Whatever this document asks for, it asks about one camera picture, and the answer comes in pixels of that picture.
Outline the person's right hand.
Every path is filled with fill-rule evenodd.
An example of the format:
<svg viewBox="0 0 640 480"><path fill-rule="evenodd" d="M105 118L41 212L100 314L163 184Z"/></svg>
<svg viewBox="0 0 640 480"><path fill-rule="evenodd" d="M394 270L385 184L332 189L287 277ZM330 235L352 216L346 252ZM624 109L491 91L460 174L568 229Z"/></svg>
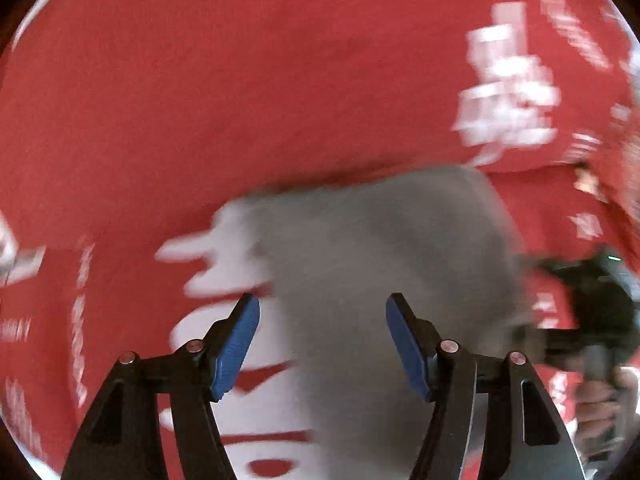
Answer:
<svg viewBox="0 0 640 480"><path fill-rule="evenodd" d="M574 442L584 457L597 454L596 445L622 418L634 426L638 402L638 377L630 367L618 368L614 385L600 380L583 380L575 390L577 430Z"/></svg>

